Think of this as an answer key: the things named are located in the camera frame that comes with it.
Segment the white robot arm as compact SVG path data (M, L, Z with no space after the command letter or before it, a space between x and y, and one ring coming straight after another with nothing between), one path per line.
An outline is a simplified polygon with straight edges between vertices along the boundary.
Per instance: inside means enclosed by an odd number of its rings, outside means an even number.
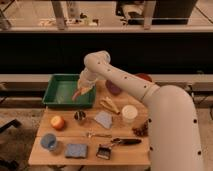
M106 51L84 57L80 86L103 77L148 109L151 171L204 171L196 108L191 96L174 85L158 86L110 64Z

